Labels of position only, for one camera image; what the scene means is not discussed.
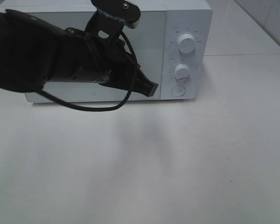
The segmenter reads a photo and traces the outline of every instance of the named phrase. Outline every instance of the screw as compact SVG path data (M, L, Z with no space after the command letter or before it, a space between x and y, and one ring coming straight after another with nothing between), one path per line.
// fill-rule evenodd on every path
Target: screw
M126 10L126 9L128 9L130 6L125 2L124 4L123 4L123 9L124 10Z

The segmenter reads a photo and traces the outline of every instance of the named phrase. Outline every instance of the tiled wall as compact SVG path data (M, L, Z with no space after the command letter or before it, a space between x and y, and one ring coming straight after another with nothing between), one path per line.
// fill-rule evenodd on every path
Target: tiled wall
M236 0L280 45L280 0Z

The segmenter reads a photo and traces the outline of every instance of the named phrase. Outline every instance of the white table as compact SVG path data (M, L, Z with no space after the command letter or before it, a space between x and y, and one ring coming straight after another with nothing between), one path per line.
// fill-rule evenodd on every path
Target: white table
M0 224L280 224L280 55L204 69L194 101L106 113L0 90Z
M213 19L205 55L280 54L280 46L234 0L207 1Z

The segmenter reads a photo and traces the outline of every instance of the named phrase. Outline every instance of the microwave knob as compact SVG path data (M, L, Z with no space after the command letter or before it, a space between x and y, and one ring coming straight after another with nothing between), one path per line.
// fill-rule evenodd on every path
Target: microwave knob
M179 64L174 69L177 80L188 79L191 77L191 69L186 64Z
M178 85L172 89L172 95L175 97L182 97L185 95L186 89L184 86Z
M177 42L179 51L184 54L191 53L196 47L196 38L192 34L182 34Z

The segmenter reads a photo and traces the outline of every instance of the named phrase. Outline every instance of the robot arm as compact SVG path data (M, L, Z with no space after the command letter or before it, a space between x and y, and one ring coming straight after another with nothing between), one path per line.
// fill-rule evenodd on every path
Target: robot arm
M124 48L125 42L132 47L122 29L137 27L139 8L124 0L92 4L97 11L85 31L62 30L14 10L0 13L0 88L39 93L46 82L98 83L153 96L158 85L141 72L133 50Z

